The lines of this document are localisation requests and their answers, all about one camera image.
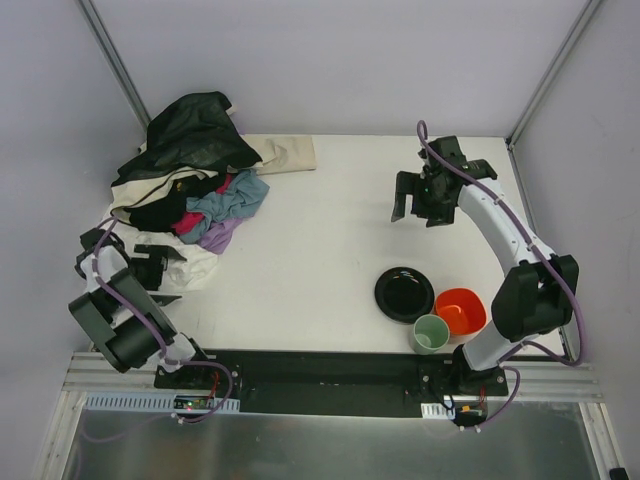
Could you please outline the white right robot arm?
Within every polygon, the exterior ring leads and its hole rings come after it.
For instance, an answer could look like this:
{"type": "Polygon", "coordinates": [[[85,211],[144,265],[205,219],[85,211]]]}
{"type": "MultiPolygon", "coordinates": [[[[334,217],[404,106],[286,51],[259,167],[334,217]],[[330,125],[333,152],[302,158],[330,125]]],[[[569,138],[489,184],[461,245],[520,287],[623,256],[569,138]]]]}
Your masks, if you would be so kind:
{"type": "Polygon", "coordinates": [[[453,224],[462,211],[483,235],[504,280],[489,324],[457,348],[455,362],[464,373],[493,370],[539,336],[583,320],[576,299],[579,266],[526,226],[487,161],[467,159],[454,136],[427,140],[425,124],[418,126],[423,166],[418,173],[397,174],[391,219],[411,214],[437,227],[453,224]]]}

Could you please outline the black mesh cloth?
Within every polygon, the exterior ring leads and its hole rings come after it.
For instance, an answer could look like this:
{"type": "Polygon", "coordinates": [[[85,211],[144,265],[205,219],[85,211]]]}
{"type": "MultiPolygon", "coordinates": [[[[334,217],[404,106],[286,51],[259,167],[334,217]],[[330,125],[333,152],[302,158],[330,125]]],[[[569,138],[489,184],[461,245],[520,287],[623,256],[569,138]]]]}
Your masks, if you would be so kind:
{"type": "Polygon", "coordinates": [[[174,101],[149,123],[146,150],[118,169],[112,185],[160,178],[182,167],[220,172],[254,166],[261,157],[236,130],[230,107],[219,91],[174,101]]]}

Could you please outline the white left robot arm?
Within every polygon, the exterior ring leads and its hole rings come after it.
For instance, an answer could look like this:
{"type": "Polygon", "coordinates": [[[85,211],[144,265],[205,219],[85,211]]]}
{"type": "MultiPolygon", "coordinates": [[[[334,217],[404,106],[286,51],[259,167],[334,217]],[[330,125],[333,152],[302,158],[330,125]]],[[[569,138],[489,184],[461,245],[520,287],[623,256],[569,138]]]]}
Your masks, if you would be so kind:
{"type": "Polygon", "coordinates": [[[162,310],[181,298],[159,292],[169,265],[186,264],[178,250],[137,244],[130,256],[124,241],[104,224],[83,233],[80,244],[75,271],[86,287],[68,310],[115,370],[126,373],[152,361],[173,373],[206,359],[162,310]]]}

